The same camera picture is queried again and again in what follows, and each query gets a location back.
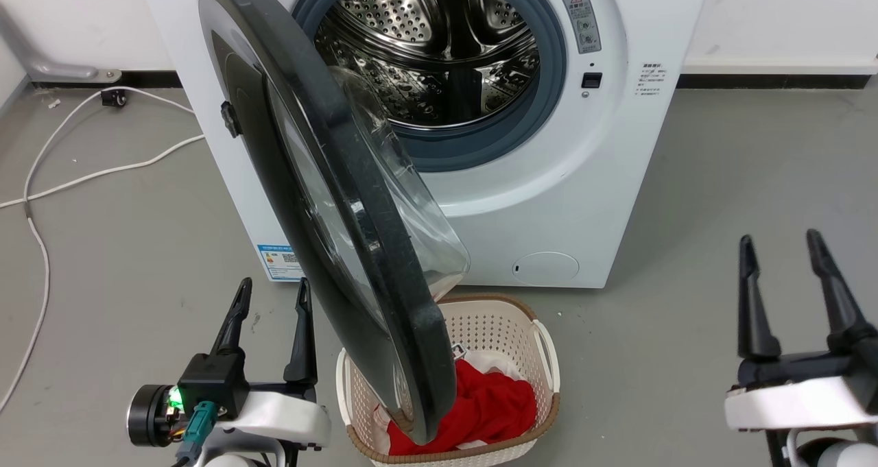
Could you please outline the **red garment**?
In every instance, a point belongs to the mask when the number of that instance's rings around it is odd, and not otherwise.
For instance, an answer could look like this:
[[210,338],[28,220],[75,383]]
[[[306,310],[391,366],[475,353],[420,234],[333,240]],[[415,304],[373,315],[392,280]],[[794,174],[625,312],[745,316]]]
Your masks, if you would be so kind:
[[501,372],[483,373],[464,359],[455,362],[457,398],[442,418],[432,442],[417,445],[390,423],[392,457],[448,453],[515,439],[535,425],[538,412],[533,387]]

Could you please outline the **grey warning sticker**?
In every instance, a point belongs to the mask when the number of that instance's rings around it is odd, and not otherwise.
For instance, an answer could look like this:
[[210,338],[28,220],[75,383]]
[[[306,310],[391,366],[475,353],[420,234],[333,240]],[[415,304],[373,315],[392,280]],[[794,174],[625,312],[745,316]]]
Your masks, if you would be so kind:
[[595,8],[591,0],[562,0],[573,26],[573,35],[579,54],[602,50],[601,36]]

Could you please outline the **white garment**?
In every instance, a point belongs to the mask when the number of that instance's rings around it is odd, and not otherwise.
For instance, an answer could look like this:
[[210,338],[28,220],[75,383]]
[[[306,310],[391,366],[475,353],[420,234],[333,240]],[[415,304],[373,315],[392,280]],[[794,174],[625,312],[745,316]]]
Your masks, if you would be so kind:
[[523,375],[517,365],[502,352],[493,350],[470,350],[460,344],[452,345],[452,354],[456,361],[469,363],[473,369],[482,374],[501,373],[515,381],[522,381]]

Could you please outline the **small printed text label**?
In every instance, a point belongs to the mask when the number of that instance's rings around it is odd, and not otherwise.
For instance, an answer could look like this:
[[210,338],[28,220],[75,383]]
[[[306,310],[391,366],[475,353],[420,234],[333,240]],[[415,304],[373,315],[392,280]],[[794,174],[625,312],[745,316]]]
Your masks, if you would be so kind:
[[634,82],[633,95],[636,97],[658,97],[662,94],[667,80],[667,69],[664,64],[656,62],[642,63]]

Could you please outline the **grey metal floor bracket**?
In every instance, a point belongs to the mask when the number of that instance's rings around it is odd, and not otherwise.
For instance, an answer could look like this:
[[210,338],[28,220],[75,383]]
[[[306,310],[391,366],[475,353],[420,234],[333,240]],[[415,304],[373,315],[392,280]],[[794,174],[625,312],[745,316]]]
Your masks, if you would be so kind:
[[118,68],[100,68],[50,60],[28,41],[12,15],[0,5],[0,37],[32,82],[43,84],[113,84],[123,77]]

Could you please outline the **beige plastic laundry basket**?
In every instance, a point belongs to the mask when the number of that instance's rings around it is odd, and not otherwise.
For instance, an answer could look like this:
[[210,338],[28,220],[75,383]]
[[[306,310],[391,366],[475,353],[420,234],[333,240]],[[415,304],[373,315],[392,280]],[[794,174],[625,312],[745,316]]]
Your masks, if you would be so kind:
[[524,302],[504,294],[446,296],[439,302],[449,339],[514,365],[535,391],[536,422],[524,435],[493,445],[429,455],[389,455],[374,439],[379,405],[345,349],[336,363],[337,401],[353,446],[375,467],[497,467],[527,454],[555,423],[560,407],[560,370],[551,335]]

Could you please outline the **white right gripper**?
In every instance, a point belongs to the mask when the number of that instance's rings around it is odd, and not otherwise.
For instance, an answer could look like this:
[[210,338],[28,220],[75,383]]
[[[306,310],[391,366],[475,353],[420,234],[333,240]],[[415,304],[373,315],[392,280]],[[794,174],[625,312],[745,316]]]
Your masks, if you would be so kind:
[[819,230],[806,232],[810,266],[820,280],[831,352],[781,357],[759,288],[752,237],[738,243],[737,355],[744,359],[725,398],[725,420],[736,430],[829,430],[878,425],[878,379],[859,376],[850,354],[878,343]]

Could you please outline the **round white filter cover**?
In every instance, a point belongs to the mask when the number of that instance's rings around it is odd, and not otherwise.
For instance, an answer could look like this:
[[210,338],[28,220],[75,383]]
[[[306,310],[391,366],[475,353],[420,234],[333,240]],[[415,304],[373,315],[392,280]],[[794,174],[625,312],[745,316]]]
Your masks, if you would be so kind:
[[579,271],[579,262],[564,252],[533,252],[512,267],[518,282],[533,287],[566,287]]

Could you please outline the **blue energy label sticker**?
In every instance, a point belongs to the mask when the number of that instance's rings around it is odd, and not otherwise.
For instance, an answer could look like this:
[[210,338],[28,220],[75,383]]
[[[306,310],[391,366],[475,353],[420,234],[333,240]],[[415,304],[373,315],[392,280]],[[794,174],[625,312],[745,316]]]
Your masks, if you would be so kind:
[[305,276],[301,264],[289,245],[257,245],[261,262],[270,280],[298,282]]

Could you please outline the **black round washing machine door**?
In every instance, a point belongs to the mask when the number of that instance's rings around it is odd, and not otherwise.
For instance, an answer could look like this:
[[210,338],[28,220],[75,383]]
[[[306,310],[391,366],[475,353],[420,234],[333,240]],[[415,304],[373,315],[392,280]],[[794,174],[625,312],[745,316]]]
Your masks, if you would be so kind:
[[439,299],[470,258],[367,81],[327,66],[277,0],[198,0],[222,89],[277,223],[349,357],[417,444],[455,400]]

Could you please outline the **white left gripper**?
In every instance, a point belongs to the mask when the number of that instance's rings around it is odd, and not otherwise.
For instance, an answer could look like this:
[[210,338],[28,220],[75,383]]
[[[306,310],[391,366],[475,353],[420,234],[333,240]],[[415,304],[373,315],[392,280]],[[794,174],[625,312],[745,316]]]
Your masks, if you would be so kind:
[[[252,292],[253,280],[242,279],[211,346],[210,357],[244,357],[239,337],[250,314]],[[319,371],[307,278],[299,281],[295,310],[294,345],[283,380],[298,387],[313,387]],[[251,391],[237,419],[217,417],[200,448],[190,449],[182,443],[190,417],[184,411],[178,386],[144,385],[128,408],[129,440],[138,447],[176,447],[176,457],[298,457],[301,451],[327,447],[331,437],[331,421],[324,407],[276,391]]]

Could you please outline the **stainless steel washer drum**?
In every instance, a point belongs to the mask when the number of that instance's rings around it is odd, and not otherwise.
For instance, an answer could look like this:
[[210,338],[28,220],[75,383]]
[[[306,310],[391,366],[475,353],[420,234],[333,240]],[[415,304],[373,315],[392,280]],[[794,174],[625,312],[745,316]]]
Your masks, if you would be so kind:
[[415,130],[494,117],[540,69],[535,36],[508,0],[337,0],[316,47],[360,74],[392,123]]

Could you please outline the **blue-grey rubber door gasket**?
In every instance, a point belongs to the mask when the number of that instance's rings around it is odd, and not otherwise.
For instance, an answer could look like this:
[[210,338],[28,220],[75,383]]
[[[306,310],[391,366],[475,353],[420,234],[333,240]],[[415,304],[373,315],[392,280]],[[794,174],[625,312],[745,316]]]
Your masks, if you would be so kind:
[[[305,32],[313,36],[314,43],[321,20],[336,1],[297,0],[295,3],[294,18]],[[524,99],[483,122],[450,130],[415,130],[398,126],[389,120],[380,101],[393,130],[421,172],[460,171],[511,154],[536,135],[560,101],[562,83],[567,75],[567,44],[557,15],[549,0],[508,1],[535,36],[540,56],[539,74]],[[365,82],[360,74],[355,74]]]

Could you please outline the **white front-load washing machine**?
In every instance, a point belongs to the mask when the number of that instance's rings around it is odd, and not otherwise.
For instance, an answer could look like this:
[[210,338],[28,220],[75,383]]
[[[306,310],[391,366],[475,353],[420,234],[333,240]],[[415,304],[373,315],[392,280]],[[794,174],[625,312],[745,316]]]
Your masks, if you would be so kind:
[[[220,116],[223,94],[198,0],[145,1],[255,252],[260,244],[289,245],[244,143]],[[294,18],[297,0],[277,1]],[[421,172],[410,156],[469,252],[465,285],[525,286],[513,276],[515,261],[564,252],[580,264],[567,287],[604,287],[704,1],[591,0],[602,50],[579,54],[565,5],[549,0],[567,44],[567,75],[548,122],[511,154],[481,166]],[[633,95],[646,62],[667,69],[659,96]],[[589,71],[603,74],[599,88],[581,88]]]

